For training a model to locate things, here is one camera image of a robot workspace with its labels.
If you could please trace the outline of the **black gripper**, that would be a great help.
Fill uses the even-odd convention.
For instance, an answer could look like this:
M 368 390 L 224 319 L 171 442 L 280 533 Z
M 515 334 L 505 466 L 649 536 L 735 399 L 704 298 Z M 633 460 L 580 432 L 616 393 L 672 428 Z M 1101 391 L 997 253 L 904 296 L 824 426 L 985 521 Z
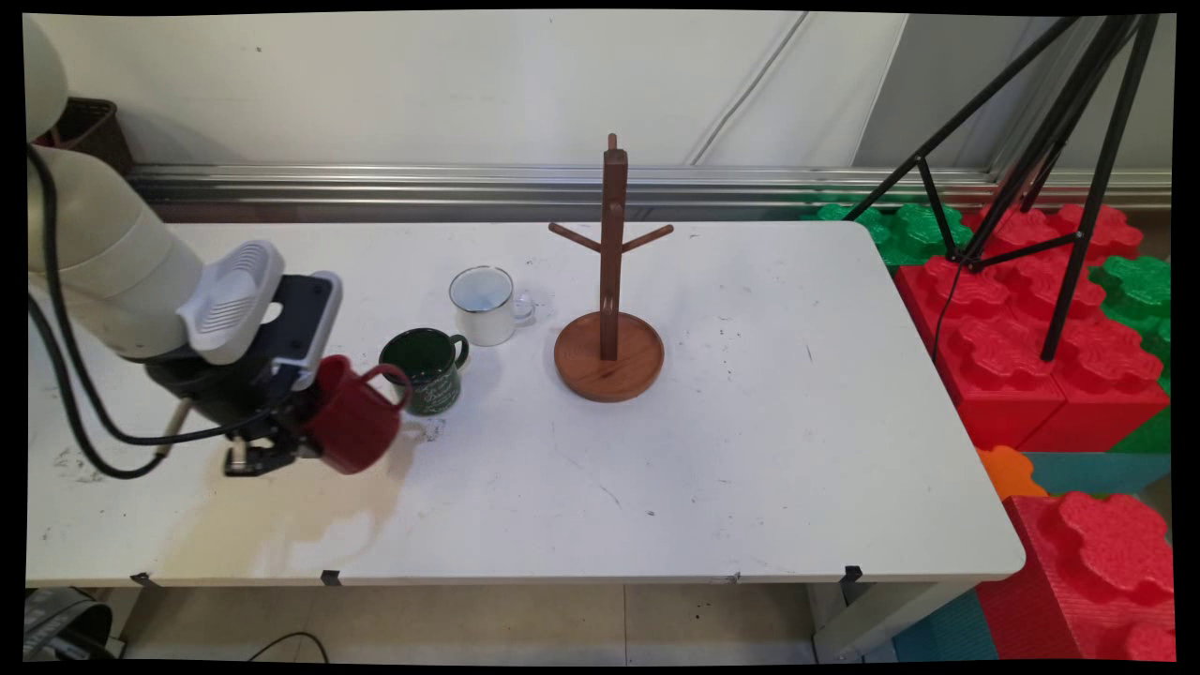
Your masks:
M 146 376 L 178 398 L 187 398 L 193 410 L 216 426 L 232 426 L 275 400 L 278 389 L 274 360 L 244 357 L 229 365 L 202 358 L 150 362 Z M 271 414 L 241 428 L 232 437 L 223 461 L 226 477 L 262 477 L 294 464 L 298 458 L 322 458 L 322 446 L 295 435 L 317 411 L 317 386 L 289 392 Z

